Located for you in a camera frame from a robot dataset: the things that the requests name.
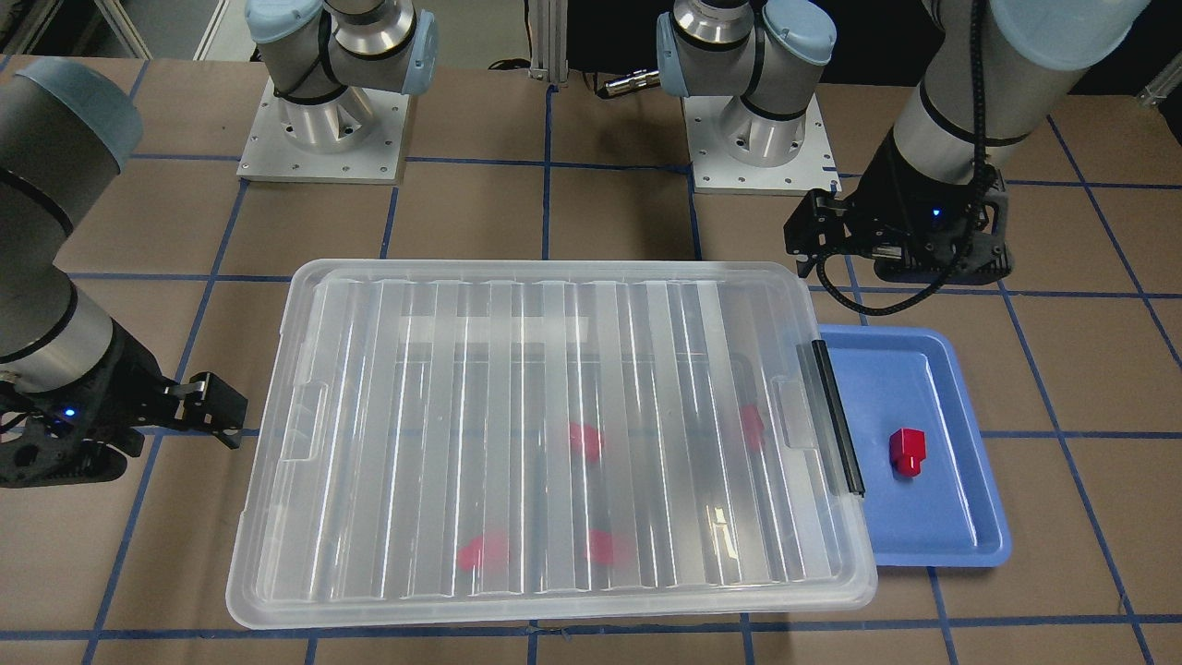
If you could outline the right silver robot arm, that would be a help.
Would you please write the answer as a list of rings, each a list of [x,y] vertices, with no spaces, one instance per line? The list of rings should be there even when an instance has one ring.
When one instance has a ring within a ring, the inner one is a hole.
[[[439,19],[411,1],[249,1],[264,64],[239,167],[252,181],[381,184],[397,177],[413,96],[439,64]],[[118,480],[144,428],[235,450],[248,400],[217,374],[176,382],[56,266],[65,240],[139,145],[131,98],[44,58],[4,84],[1,369],[6,489]]]

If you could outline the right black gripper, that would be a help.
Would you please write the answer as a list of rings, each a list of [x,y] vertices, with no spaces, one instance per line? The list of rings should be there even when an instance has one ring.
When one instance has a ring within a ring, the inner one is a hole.
[[[152,353],[115,325],[100,361],[63,387],[18,387],[17,372],[4,371],[4,413],[17,413],[22,431],[4,441],[1,485],[118,480],[143,451],[139,428],[195,430],[239,450],[247,408],[247,397],[209,371],[188,382],[165,378]]]

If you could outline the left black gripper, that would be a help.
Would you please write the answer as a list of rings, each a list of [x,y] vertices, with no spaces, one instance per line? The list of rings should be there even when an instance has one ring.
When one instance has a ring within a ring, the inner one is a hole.
[[[991,188],[972,235],[970,252],[954,260],[967,227],[975,189],[944,184],[908,164],[886,136],[860,185],[846,198],[810,190],[784,226],[786,252],[798,257],[799,278],[825,254],[873,260],[873,272],[891,283],[931,283],[946,266],[949,283],[983,285],[1008,278],[1014,260],[1006,241],[1008,193],[999,169],[988,165]]]

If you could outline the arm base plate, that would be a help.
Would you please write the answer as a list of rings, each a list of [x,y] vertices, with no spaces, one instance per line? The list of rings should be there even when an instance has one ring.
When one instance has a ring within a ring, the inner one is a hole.
[[[397,185],[415,97],[348,89],[337,100],[301,105],[266,84],[236,169],[269,184]]]
[[[812,90],[803,113],[773,119],[734,96],[682,102],[694,184],[699,193],[803,195],[840,193],[840,176]]]

